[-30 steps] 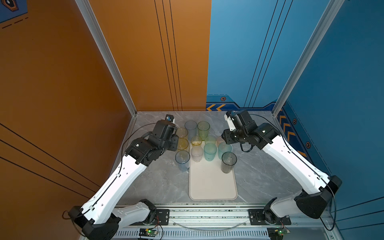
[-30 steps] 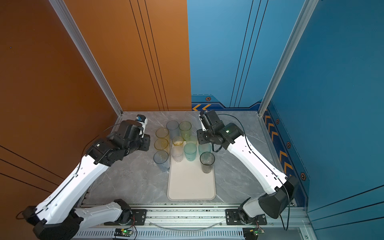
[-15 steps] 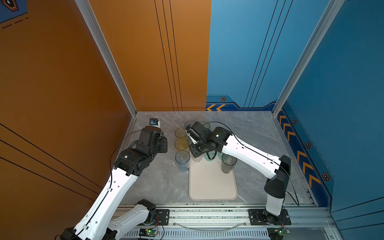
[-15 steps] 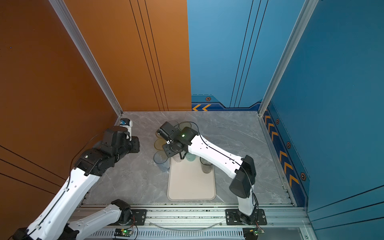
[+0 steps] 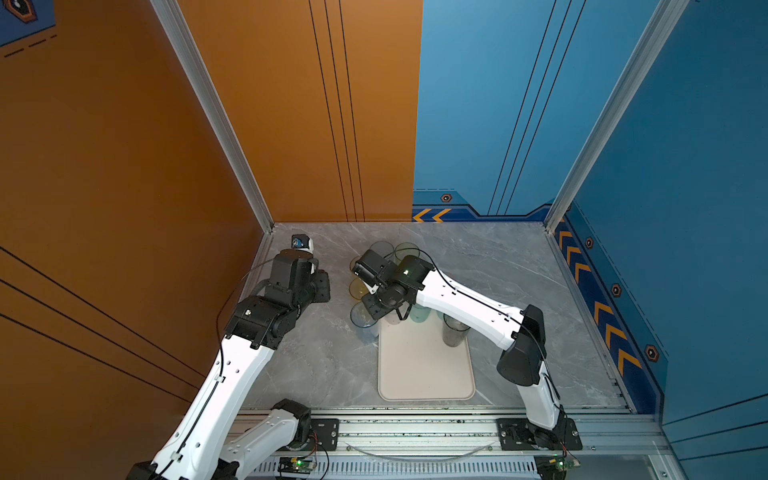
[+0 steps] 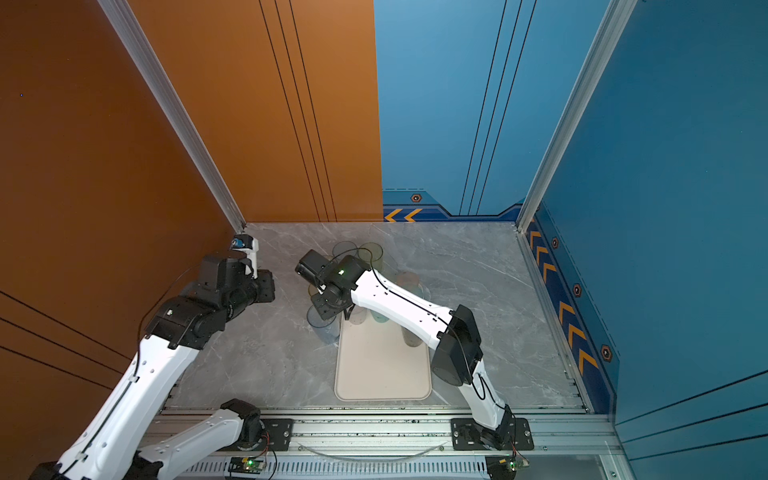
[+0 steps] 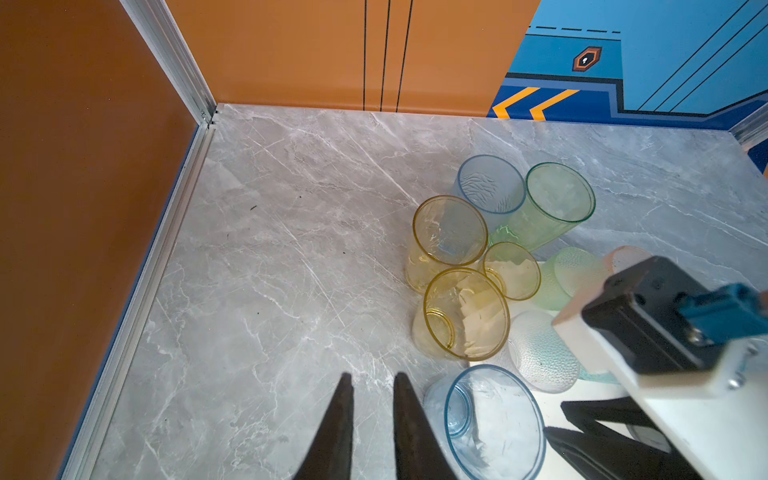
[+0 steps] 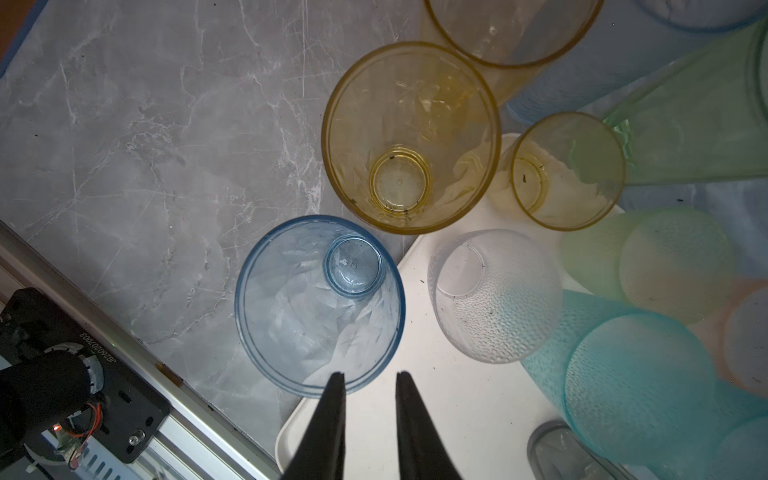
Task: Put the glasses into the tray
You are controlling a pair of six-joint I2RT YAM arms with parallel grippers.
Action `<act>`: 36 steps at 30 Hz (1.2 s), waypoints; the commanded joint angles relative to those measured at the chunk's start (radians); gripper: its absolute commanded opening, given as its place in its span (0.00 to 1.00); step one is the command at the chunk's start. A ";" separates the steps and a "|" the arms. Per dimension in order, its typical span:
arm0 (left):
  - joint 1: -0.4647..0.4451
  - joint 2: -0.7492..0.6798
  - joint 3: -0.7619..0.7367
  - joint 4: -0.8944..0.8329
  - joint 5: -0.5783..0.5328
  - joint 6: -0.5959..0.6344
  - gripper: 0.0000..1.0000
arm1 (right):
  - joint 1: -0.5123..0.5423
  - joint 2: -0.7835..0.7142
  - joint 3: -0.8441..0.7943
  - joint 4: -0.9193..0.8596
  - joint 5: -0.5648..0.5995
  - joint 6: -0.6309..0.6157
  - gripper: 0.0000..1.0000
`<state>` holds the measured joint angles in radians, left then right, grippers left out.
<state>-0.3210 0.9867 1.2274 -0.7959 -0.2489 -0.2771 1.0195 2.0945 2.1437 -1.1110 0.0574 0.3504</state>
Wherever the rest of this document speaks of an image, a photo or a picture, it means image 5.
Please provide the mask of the tall yellow glass front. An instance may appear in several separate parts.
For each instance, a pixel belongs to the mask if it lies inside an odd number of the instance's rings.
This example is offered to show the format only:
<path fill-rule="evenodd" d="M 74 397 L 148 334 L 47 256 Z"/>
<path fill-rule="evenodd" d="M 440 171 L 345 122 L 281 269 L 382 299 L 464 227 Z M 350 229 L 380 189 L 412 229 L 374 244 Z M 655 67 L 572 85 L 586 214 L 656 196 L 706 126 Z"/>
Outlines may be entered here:
<path fill-rule="evenodd" d="M 365 295 L 370 294 L 372 291 L 373 288 L 360 278 L 354 278 L 349 284 L 349 294 L 355 300 L 361 300 Z"/>

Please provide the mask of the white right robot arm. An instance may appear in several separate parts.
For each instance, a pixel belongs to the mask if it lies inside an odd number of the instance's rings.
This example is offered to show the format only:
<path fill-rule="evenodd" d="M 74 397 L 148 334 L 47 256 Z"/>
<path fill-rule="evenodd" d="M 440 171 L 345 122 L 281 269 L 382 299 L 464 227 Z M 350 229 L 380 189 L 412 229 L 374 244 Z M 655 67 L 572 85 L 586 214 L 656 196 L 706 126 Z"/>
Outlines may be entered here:
<path fill-rule="evenodd" d="M 352 272 L 368 289 L 362 304 L 375 320 L 391 312 L 405 320 L 419 305 L 492 341 L 501 349 L 497 372 L 517 387 L 523 400 L 528 443 L 542 450 L 567 448 L 568 416 L 546 365 L 541 309 L 512 307 L 485 297 L 443 273 L 426 252 L 396 263 L 369 249 L 354 261 Z"/>

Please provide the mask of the teal glass front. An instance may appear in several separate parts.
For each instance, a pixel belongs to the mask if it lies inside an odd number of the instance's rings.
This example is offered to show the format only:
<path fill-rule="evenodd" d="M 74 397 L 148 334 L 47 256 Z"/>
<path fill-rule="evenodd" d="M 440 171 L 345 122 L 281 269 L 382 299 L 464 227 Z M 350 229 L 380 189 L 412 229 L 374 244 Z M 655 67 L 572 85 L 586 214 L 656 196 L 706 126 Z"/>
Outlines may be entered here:
<path fill-rule="evenodd" d="M 409 318 L 415 323 L 423 323 L 428 319 L 430 313 L 430 308 L 414 304 L 411 306 Z"/>

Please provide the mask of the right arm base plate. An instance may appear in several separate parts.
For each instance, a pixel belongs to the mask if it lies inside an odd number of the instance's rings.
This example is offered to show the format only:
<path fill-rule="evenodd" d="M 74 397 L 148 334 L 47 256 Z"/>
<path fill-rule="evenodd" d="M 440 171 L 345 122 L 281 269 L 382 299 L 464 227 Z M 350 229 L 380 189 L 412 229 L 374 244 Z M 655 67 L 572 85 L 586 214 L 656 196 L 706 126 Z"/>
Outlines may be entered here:
<path fill-rule="evenodd" d="M 583 443 L 576 423 L 571 418 L 560 421 L 553 430 L 530 424 L 523 418 L 496 420 L 503 451 L 581 451 Z"/>

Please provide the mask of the tall dark grey glass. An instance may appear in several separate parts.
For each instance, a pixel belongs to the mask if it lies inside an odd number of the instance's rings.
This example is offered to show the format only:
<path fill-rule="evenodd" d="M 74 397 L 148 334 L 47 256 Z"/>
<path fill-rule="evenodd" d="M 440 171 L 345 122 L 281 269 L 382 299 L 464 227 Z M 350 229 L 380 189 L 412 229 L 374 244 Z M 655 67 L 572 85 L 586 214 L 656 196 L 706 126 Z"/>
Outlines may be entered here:
<path fill-rule="evenodd" d="M 448 314 L 442 315 L 443 330 L 442 338 L 443 342 L 448 347 L 458 347 L 466 338 L 470 331 L 470 327 L 461 321 L 451 317 Z"/>

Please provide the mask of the tall blue glass front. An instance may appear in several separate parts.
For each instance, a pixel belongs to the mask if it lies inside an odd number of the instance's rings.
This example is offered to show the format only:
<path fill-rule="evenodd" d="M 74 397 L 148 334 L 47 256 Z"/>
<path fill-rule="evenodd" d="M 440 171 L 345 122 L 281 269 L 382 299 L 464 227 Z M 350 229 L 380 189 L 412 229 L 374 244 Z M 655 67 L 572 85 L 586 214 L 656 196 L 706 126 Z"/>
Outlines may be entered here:
<path fill-rule="evenodd" d="M 350 310 L 350 322 L 359 339 L 366 344 L 374 344 L 379 338 L 379 321 L 374 320 L 362 301 Z"/>

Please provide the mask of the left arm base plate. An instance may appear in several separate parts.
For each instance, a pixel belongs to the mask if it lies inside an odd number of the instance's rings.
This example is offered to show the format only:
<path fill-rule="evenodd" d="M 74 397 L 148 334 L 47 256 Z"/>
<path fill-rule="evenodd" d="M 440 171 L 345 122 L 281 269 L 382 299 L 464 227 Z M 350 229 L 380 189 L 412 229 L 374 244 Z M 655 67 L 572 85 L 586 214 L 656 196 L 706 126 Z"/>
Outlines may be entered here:
<path fill-rule="evenodd" d="M 291 442 L 278 452 L 334 452 L 338 447 L 339 425 L 337 418 L 320 418 L 300 421 Z"/>

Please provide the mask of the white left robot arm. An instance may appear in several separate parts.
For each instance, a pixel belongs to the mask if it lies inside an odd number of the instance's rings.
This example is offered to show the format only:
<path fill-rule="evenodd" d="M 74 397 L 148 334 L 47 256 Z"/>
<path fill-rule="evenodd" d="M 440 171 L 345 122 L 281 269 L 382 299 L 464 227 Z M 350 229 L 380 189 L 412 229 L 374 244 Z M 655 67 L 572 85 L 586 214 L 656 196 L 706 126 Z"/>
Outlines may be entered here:
<path fill-rule="evenodd" d="M 226 439 L 283 338 L 310 305 L 329 301 L 329 276 L 318 265 L 305 235 L 294 237 L 291 248 L 274 257 L 269 277 L 236 305 L 214 364 L 183 420 L 152 460 L 131 468 L 129 478 L 245 479 L 278 450 L 305 445 L 311 410 L 288 399 L 233 443 Z"/>

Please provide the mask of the tall green glass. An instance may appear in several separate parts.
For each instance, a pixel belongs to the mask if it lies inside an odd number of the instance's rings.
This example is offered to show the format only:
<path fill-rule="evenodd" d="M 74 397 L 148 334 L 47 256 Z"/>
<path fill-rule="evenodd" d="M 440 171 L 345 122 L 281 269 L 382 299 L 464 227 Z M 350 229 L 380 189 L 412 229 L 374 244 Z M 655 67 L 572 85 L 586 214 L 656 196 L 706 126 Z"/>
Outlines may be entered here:
<path fill-rule="evenodd" d="M 397 262 L 401 262 L 407 256 L 414 256 L 419 258 L 421 251 L 419 247 L 411 242 L 402 242 L 395 247 L 395 259 Z"/>

